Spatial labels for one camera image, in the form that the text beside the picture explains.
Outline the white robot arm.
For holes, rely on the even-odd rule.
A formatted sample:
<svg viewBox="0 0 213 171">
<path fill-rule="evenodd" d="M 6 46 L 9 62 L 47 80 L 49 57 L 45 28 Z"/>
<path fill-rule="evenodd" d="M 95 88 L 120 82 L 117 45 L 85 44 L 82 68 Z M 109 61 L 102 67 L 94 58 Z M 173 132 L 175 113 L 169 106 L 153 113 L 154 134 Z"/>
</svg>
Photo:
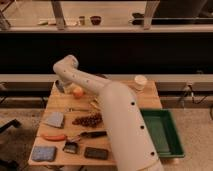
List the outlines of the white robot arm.
<svg viewBox="0 0 213 171">
<path fill-rule="evenodd" d="M 53 65 L 65 83 L 98 95 L 98 103 L 118 171 L 164 171 L 135 93 L 125 84 L 82 72 L 68 55 Z"/>
</svg>

